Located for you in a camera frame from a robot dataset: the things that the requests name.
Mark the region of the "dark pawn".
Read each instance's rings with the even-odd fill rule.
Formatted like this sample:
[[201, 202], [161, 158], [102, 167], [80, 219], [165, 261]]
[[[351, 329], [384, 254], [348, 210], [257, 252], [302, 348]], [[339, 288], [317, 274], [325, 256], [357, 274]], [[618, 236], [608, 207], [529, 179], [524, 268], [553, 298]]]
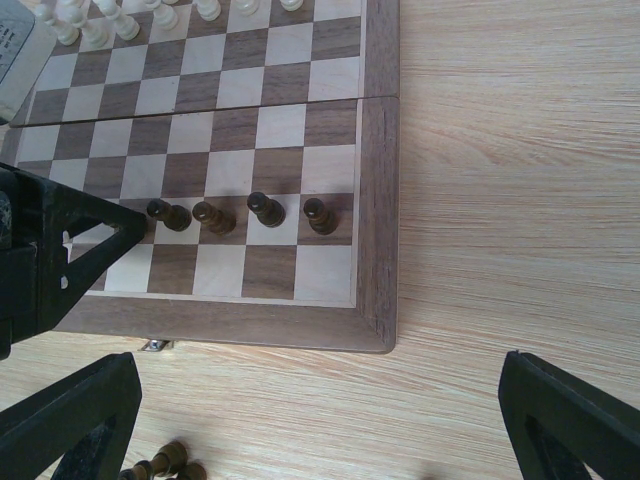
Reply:
[[338, 226], [335, 213], [319, 198], [306, 200], [303, 206], [303, 213], [308, 220], [310, 228], [319, 235], [330, 235]]
[[146, 206], [147, 214], [166, 228], [176, 232], [186, 230], [191, 224], [191, 213], [181, 205], [172, 205], [161, 199], [151, 199]]
[[192, 215], [195, 220], [218, 236], [228, 235], [236, 227], [236, 218], [232, 213], [218, 209], [206, 201], [197, 203], [192, 208]]
[[268, 228], [280, 226], [286, 218], [284, 207], [262, 192], [252, 192], [247, 198], [247, 206], [258, 221]]

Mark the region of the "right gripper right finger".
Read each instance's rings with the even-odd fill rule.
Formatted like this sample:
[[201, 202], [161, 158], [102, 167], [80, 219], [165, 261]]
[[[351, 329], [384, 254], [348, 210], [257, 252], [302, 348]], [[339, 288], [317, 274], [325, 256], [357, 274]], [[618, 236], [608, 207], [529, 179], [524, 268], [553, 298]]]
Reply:
[[639, 410], [531, 354], [507, 353], [498, 387], [525, 479], [639, 477]]

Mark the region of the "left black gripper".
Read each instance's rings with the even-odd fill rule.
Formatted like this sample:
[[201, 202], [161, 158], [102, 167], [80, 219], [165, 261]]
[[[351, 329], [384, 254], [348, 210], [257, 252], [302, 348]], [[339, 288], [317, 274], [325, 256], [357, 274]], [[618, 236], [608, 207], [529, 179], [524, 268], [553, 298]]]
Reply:
[[3, 167], [1, 358], [54, 329], [146, 231], [142, 213]]

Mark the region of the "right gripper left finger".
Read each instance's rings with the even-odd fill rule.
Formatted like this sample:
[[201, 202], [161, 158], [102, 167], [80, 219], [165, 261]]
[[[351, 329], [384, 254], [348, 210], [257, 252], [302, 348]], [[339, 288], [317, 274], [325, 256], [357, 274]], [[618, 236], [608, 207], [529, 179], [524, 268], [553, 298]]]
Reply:
[[116, 479], [142, 399], [132, 353], [109, 354], [1, 412], [1, 477]]

